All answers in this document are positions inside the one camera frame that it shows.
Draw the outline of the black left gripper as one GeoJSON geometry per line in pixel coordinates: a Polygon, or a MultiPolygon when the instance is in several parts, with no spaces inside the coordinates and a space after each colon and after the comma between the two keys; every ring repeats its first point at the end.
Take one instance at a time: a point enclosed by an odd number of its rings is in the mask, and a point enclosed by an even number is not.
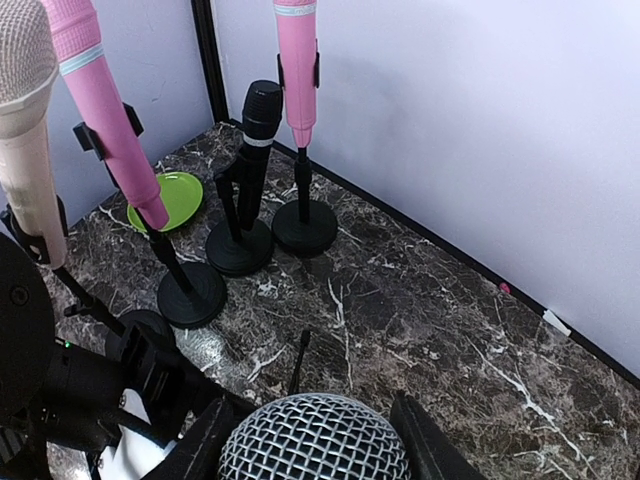
{"type": "Polygon", "coordinates": [[[119,363],[125,387],[140,396],[153,431],[174,440],[189,412],[200,416],[220,397],[220,388],[169,340],[144,324],[107,335],[106,357],[119,363]]]}

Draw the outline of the black tripod mic stand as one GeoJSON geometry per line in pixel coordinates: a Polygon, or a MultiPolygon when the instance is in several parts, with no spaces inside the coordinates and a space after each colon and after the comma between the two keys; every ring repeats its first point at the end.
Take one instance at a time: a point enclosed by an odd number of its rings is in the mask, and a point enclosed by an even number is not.
{"type": "Polygon", "coordinates": [[[303,330],[300,337],[300,344],[298,349],[298,355],[294,365],[294,370],[291,376],[291,380],[289,382],[289,387],[288,387],[289,395],[295,395],[299,393],[302,363],[303,363],[306,349],[309,346],[310,339],[311,339],[311,331],[308,329],[303,330]]]}

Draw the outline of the purple rhinestone microphone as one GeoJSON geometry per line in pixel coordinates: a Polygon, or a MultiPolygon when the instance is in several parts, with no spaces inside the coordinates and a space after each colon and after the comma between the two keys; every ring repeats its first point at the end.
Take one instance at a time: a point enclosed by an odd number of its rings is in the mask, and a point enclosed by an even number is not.
{"type": "Polygon", "coordinates": [[[275,400],[222,448],[219,479],[409,479],[403,441],[363,403],[329,393],[275,400]]]}

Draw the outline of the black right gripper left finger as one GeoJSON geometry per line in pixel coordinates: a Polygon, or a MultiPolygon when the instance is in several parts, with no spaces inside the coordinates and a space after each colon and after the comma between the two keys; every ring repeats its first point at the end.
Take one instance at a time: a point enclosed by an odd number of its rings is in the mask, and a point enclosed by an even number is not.
{"type": "Polygon", "coordinates": [[[216,479],[221,451],[234,429],[231,403],[214,400],[171,453],[154,468],[160,480],[216,479]]]}

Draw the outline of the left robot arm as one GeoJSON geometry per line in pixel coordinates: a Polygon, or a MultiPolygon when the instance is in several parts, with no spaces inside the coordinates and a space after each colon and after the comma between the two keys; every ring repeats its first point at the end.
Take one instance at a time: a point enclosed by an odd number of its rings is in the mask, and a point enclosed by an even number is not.
{"type": "Polygon", "coordinates": [[[128,428],[165,447],[200,415],[150,479],[213,479],[224,443],[215,383],[139,322],[117,324],[110,360],[55,337],[48,289],[30,257],[1,238],[1,476],[48,479],[46,445],[97,453],[128,428]]]}

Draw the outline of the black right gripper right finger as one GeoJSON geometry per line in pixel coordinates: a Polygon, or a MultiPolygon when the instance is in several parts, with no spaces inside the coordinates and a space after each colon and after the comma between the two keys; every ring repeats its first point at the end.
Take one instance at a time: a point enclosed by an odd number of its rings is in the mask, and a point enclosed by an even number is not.
{"type": "Polygon", "coordinates": [[[485,480],[454,447],[416,398],[395,393],[390,423],[402,439],[414,479],[485,480]]]}

